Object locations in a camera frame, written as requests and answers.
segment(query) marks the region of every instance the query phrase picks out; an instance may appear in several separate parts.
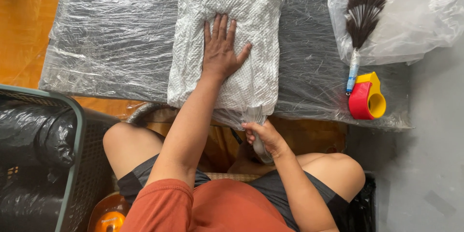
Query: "red tape dispenser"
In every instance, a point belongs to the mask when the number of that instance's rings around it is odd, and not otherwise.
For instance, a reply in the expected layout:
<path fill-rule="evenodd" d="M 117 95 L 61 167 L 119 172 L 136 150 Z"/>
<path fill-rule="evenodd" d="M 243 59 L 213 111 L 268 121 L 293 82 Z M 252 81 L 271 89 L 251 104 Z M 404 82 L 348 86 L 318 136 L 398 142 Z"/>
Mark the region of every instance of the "red tape dispenser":
<path fill-rule="evenodd" d="M 382 117 L 386 110 L 386 101 L 380 93 L 380 81 L 375 72 L 356 77 L 348 105 L 351 115 L 356 120 Z"/>

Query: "person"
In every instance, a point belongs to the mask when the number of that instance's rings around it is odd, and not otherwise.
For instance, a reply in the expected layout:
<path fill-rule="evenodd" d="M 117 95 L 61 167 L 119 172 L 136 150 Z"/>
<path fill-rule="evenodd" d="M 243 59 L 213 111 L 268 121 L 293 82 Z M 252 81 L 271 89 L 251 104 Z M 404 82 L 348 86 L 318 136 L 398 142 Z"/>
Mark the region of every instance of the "person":
<path fill-rule="evenodd" d="M 364 185 L 361 166 L 340 154 L 295 156 L 269 121 L 243 123 L 247 143 L 259 134 L 275 170 L 249 184 L 213 180 L 197 169 L 223 81 L 247 59 L 236 56 L 236 21 L 216 15 L 205 22 L 205 53 L 198 84 L 166 138 L 118 123 L 103 138 L 120 194 L 132 205 L 121 232 L 339 231 L 348 203 Z M 269 171 L 269 167 L 257 168 Z"/>

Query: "left hand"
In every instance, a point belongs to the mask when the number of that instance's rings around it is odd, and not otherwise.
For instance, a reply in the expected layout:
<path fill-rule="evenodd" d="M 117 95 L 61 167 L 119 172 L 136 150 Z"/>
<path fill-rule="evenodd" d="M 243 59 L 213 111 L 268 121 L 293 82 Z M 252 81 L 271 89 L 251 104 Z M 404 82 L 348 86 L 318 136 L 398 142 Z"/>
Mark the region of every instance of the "left hand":
<path fill-rule="evenodd" d="M 212 77 L 222 82 L 239 69 L 250 54 L 252 45 L 248 43 L 242 52 L 235 56 L 233 45 L 237 22 L 231 21 L 227 33 L 227 21 L 227 15 L 217 14 L 212 34 L 209 31 L 209 22 L 205 22 L 205 56 L 201 77 Z"/>

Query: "white textured fabric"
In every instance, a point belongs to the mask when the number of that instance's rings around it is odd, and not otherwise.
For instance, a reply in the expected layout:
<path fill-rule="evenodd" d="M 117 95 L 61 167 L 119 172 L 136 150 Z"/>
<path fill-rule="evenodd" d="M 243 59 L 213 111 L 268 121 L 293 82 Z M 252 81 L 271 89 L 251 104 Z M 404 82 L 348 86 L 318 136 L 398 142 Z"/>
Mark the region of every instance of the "white textured fabric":
<path fill-rule="evenodd" d="M 262 106 L 271 115 L 277 102 L 278 25 L 283 0 L 179 0 L 173 62 L 167 88 L 168 104 L 181 107 L 200 79 L 204 53 L 204 22 L 211 27 L 216 13 L 237 21 L 235 54 L 248 42 L 250 56 L 219 93 L 215 108 L 243 112 Z"/>

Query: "white package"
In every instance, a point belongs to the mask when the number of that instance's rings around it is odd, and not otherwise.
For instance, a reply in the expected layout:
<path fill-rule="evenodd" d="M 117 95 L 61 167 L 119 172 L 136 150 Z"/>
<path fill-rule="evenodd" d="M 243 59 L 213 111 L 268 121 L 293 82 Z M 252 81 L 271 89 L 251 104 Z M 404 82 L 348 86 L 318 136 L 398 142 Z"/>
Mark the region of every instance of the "white package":
<path fill-rule="evenodd" d="M 193 92 L 202 71 L 204 22 L 213 26 L 217 13 L 237 21 L 235 54 L 252 44 L 245 63 L 223 83 L 216 109 L 245 112 L 262 107 L 271 115 L 277 102 L 278 27 L 283 0 L 179 0 L 173 62 L 167 88 L 168 104 L 181 107 Z"/>
<path fill-rule="evenodd" d="M 345 30 L 348 0 L 328 0 L 340 58 L 353 50 Z M 374 32 L 359 53 L 361 65 L 414 62 L 436 47 L 450 47 L 464 30 L 463 0 L 387 0 Z"/>

